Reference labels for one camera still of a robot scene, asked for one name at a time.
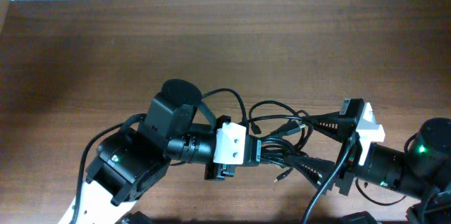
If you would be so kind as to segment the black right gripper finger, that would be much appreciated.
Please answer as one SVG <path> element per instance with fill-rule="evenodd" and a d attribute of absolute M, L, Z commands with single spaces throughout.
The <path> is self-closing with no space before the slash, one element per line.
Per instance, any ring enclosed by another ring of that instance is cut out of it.
<path fill-rule="evenodd" d="M 352 118 L 340 115 L 338 111 L 306 116 L 305 120 L 313 126 L 315 131 L 334 139 L 336 142 L 344 142 L 352 136 Z"/>
<path fill-rule="evenodd" d="M 303 174 L 316 189 L 320 189 L 335 167 L 333 161 L 309 156 L 289 155 L 285 162 Z"/>

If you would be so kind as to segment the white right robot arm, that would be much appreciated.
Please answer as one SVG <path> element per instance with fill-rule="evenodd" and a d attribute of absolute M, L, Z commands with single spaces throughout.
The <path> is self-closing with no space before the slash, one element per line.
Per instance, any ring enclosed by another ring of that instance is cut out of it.
<path fill-rule="evenodd" d="M 427 120 L 398 151 L 383 146 L 385 132 L 373 115 L 312 116 L 313 128 L 340 142 L 335 162 L 290 154 L 285 161 L 303 172 L 320 193 L 332 186 L 348 195 L 367 182 L 418 199 L 407 210 L 410 223 L 450 222 L 450 119 Z"/>

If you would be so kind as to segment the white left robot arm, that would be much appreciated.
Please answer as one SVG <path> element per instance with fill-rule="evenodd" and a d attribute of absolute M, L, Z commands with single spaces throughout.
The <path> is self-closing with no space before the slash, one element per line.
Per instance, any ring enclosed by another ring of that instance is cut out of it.
<path fill-rule="evenodd" d="M 146 113 L 96 135 L 97 155 L 80 161 L 77 192 L 62 223 L 115 223 L 172 164 L 198 163 L 205 180 L 232 177 L 243 164 L 247 126 L 217 118 L 191 82 L 164 82 Z"/>

